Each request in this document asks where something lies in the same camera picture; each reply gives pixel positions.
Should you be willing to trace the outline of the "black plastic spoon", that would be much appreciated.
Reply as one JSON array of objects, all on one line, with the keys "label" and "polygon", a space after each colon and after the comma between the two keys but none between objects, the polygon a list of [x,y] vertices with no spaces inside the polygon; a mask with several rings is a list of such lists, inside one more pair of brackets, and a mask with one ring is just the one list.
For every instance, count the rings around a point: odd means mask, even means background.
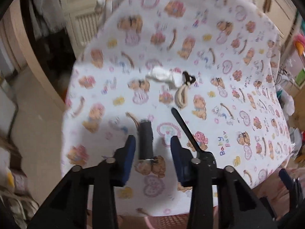
[{"label": "black plastic spoon", "polygon": [[217,164],[213,153],[208,152],[206,150],[202,150],[199,147],[199,144],[197,143],[195,137],[191,133],[190,129],[188,128],[187,124],[185,123],[184,119],[182,118],[182,116],[180,115],[179,111],[176,108],[171,108],[171,113],[174,116],[175,120],[180,125],[185,135],[187,136],[191,145],[194,147],[195,151],[197,152],[196,158],[198,159],[198,161],[200,161],[200,164],[203,163],[204,166],[207,166],[207,169],[211,174],[211,178],[215,179],[217,176]]}]

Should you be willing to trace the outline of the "bear print table cloth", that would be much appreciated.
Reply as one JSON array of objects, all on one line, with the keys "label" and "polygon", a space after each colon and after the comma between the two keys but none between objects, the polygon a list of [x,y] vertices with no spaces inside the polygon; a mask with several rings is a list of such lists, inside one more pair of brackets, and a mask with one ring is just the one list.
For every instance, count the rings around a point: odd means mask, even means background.
[{"label": "bear print table cloth", "polygon": [[[149,120],[153,159],[135,155],[115,190],[120,214],[184,214],[191,189],[177,180],[170,141],[195,154],[176,108],[217,166],[231,165],[254,188],[292,152],[277,99],[279,30],[254,0],[113,0],[113,10],[73,67],[63,119],[61,170],[111,157]],[[153,67],[184,83],[146,77]]]}]

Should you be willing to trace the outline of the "curved wooden frame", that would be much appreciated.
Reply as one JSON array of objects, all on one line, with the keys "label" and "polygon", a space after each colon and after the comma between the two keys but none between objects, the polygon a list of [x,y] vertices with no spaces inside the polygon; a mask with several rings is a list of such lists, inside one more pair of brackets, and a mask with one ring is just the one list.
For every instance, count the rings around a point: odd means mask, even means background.
[{"label": "curved wooden frame", "polygon": [[13,0],[4,14],[4,32],[7,35],[9,46],[17,63],[25,61],[31,72],[46,91],[48,96],[63,112],[65,110],[64,100],[59,96],[35,56],[30,40],[27,36],[22,18],[20,0]]}]

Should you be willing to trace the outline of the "crumpled white tissue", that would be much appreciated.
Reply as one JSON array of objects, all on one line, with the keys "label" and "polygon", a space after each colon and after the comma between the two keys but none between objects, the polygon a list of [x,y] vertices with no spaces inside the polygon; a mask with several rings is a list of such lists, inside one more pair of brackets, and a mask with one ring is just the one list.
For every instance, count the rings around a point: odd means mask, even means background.
[{"label": "crumpled white tissue", "polygon": [[182,73],[170,71],[160,66],[155,66],[146,74],[146,77],[158,82],[171,84],[175,88],[179,88],[184,83]]}]

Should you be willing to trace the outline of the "grey hanging jeans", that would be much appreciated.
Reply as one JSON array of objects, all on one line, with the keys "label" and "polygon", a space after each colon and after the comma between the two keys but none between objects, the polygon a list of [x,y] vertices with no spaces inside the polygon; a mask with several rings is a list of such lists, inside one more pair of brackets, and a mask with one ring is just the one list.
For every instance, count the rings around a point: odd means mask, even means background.
[{"label": "grey hanging jeans", "polygon": [[66,27],[60,0],[29,0],[34,37],[39,40]]}]

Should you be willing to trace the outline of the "dark grey cylindrical tube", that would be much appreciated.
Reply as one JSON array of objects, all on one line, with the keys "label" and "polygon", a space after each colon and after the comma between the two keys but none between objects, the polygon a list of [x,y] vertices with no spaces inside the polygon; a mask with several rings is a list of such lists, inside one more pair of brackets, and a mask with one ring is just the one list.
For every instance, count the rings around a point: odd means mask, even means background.
[{"label": "dark grey cylindrical tube", "polygon": [[153,132],[149,120],[141,120],[139,124],[139,160],[153,159]]}]

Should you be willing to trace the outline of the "cream panelled cabinet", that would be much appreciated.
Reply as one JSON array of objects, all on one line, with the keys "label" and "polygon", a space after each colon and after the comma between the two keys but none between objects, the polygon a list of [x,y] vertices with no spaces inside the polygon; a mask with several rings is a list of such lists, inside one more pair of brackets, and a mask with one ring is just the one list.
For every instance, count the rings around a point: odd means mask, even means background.
[{"label": "cream panelled cabinet", "polygon": [[60,0],[67,32],[75,56],[78,56],[96,35],[102,16],[96,12],[96,0]]}]

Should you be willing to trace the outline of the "pink plastic trash basket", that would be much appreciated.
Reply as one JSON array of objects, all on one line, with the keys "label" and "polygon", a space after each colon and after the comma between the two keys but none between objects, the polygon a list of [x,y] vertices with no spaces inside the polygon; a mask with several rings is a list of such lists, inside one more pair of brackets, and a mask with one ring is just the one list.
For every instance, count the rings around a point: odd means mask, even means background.
[{"label": "pink plastic trash basket", "polygon": [[[153,217],[141,208],[138,208],[137,212],[145,216],[144,220],[148,228],[187,228],[188,225],[189,214]],[[213,226],[202,224],[198,228],[218,228],[218,218],[218,206],[215,206],[213,208]]]}]

